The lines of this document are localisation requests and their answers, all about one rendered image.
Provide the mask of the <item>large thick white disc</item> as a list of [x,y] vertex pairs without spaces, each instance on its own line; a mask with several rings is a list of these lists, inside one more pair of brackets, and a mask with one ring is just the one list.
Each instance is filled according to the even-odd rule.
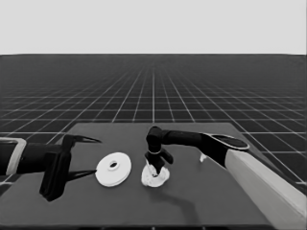
[[130,171],[130,157],[123,152],[113,152],[100,160],[95,176],[102,186],[114,187],[124,182]]

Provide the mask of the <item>white round carrier with pins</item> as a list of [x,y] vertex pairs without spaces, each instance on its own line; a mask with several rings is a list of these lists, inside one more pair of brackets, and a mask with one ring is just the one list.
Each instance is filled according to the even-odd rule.
[[164,176],[163,176],[162,170],[161,170],[160,175],[157,175],[155,169],[153,170],[153,173],[149,173],[145,167],[143,168],[143,171],[141,173],[141,176],[142,175],[150,175],[153,178],[152,179],[152,186],[148,186],[148,187],[152,187],[152,188],[157,188],[157,187],[162,186],[170,178],[169,177],[168,179],[165,179]]

